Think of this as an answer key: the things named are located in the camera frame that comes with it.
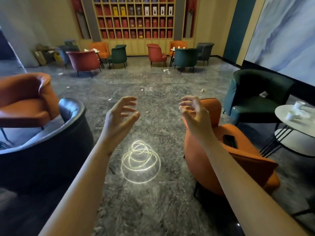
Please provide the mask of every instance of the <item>yellow box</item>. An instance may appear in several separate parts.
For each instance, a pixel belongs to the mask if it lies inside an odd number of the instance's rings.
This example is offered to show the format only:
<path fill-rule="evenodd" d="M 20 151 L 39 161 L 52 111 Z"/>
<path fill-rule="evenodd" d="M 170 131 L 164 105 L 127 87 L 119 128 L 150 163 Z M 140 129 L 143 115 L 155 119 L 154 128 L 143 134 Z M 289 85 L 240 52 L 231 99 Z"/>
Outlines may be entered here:
<path fill-rule="evenodd" d="M 113 7 L 114 16 L 118 16 L 118 9 L 117 7 Z"/>
<path fill-rule="evenodd" d="M 125 7 L 120 7 L 121 15 L 125 16 L 126 15 L 126 8 Z"/>

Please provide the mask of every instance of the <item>painting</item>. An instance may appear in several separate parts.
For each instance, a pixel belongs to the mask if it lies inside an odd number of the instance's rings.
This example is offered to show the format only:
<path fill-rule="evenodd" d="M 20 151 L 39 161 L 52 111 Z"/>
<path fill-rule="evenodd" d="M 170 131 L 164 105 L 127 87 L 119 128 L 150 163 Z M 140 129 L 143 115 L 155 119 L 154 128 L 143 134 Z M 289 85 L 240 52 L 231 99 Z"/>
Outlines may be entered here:
<path fill-rule="evenodd" d="M 315 86 L 315 0 L 266 0 L 245 60 Z"/>

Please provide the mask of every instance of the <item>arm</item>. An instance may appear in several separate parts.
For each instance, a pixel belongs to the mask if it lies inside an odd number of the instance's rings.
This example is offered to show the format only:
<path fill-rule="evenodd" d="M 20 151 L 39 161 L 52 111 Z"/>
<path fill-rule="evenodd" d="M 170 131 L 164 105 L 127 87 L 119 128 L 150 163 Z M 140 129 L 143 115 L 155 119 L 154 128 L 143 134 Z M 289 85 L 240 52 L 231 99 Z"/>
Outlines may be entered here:
<path fill-rule="evenodd" d="M 194 96 L 182 100 L 180 111 L 205 150 L 244 233 L 247 236 L 307 235 L 222 147 L 212 131 L 209 112 L 200 100 Z"/>
<path fill-rule="evenodd" d="M 107 165 L 112 152 L 125 138 L 140 113 L 127 121 L 121 118 L 136 110 L 136 97 L 124 97 L 106 114 L 103 131 L 81 170 L 59 202 L 40 236 L 90 235 L 100 205 Z"/>

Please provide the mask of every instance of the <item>round side table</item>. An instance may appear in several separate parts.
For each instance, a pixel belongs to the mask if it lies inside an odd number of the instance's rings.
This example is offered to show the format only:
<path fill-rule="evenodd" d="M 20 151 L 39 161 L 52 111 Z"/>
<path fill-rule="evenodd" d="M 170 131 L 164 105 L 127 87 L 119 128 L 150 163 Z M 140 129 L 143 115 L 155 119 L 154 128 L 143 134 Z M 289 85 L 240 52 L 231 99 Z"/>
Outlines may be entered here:
<path fill-rule="evenodd" d="M 315 108 L 302 107 L 301 110 L 310 118 L 297 118 L 287 121 L 285 118 L 293 105 L 282 105 L 276 108 L 275 114 L 285 126 L 276 129 L 271 140 L 262 148 L 260 154 L 269 157 L 281 147 L 297 155 L 315 158 Z"/>

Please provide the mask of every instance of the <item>green armchair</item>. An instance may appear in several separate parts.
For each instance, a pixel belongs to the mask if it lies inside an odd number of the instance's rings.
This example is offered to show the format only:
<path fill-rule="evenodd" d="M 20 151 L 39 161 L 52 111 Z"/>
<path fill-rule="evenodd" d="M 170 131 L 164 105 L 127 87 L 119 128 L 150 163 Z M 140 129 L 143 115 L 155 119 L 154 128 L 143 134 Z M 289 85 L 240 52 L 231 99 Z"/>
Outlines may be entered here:
<path fill-rule="evenodd" d="M 286 103 L 294 81 L 267 71 L 242 69 L 234 72 L 224 99 L 224 111 L 232 123 L 279 123 L 276 107 Z M 266 98 L 259 96 L 266 91 Z"/>
<path fill-rule="evenodd" d="M 107 62 L 109 68 L 111 68 L 111 64 L 114 67 L 114 64 L 124 64 L 126 68 L 127 65 L 127 54 L 126 54 L 126 45 L 116 45 L 115 48 L 112 48 L 112 54 L 107 58 Z"/>
<path fill-rule="evenodd" d="M 175 67 L 180 67 L 180 72 L 182 72 L 182 69 L 185 67 L 192 68 L 192 71 L 195 72 L 195 65 L 198 61 L 198 50 L 195 48 L 189 48 L 189 49 L 175 49 L 175 57 L 174 57 L 174 63 Z"/>

